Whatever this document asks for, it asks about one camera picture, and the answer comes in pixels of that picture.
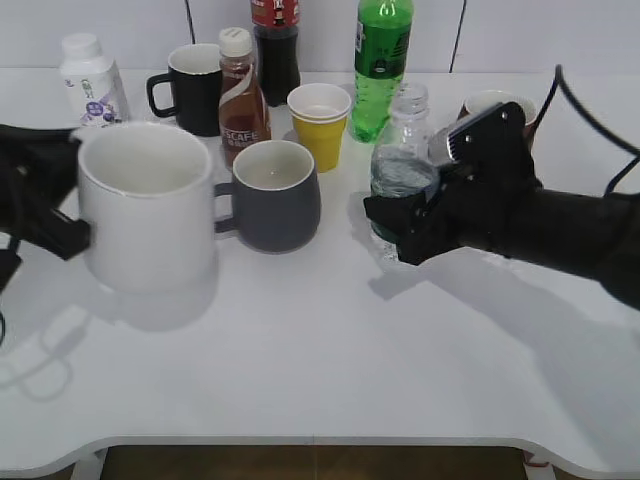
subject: plastic bottle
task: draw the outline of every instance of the plastic bottle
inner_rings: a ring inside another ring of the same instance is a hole
[[[287,96],[300,86],[296,58],[298,27],[282,29],[256,26],[258,78],[267,103],[272,107],[287,103]]]
[[[104,127],[129,120],[129,106],[116,62],[102,53],[98,37],[76,33],[62,40],[60,66],[71,107],[81,125]]]
[[[356,35],[356,139],[375,142],[404,75],[413,18],[411,0],[360,0]]]
[[[435,195],[440,175],[428,159],[428,141],[434,131],[427,116],[428,94],[424,85],[403,84],[391,104],[391,120],[371,159],[371,194],[401,198],[424,191]],[[385,260],[397,260],[397,238],[372,223],[372,239]]]
[[[298,0],[252,0],[251,11],[262,92],[272,107],[284,105],[287,95],[300,86],[296,55]]]
[[[220,32],[220,133],[229,167],[248,146],[271,140],[269,109],[258,84],[252,50],[247,30],[232,27]]]

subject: black mug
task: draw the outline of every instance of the black mug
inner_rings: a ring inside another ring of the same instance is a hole
[[[174,106],[160,109],[153,88],[171,84]],[[201,137],[220,135],[218,107],[222,91],[220,47],[213,43],[185,45],[169,55],[169,73],[147,80],[147,97],[151,111],[160,118],[175,115],[178,125]]]
[[[233,162],[233,183],[216,185],[215,196],[231,195],[233,217],[218,232],[238,230],[249,246],[271,253],[309,242],[320,223],[320,187],[313,155],[285,140],[256,143]]]

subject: white pill bottle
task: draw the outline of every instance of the white pill bottle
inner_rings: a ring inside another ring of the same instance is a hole
[[[83,126],[106,127],[129,120],[118,66],[102,53],[98,37],[76,33],[62,40],[60,74],[74,116]]]

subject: white mug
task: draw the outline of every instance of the white mug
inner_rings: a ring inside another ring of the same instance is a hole
[[[89,270],[130,293],[174,290],[214,268],[213,163],[179,128],[125,123],[78,153],[80,215],[92,226]]]

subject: white bottle cap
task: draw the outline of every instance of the white bottle cap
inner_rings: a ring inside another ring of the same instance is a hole
[[[93,33],[76,33],[64,37],[62,50],[72,60],[89,60],[102,55],[102,47]]]
[[[225,57],[244,57],[253,50],[251,34],[244,28],[225,28],[220,32],[220,51]]]

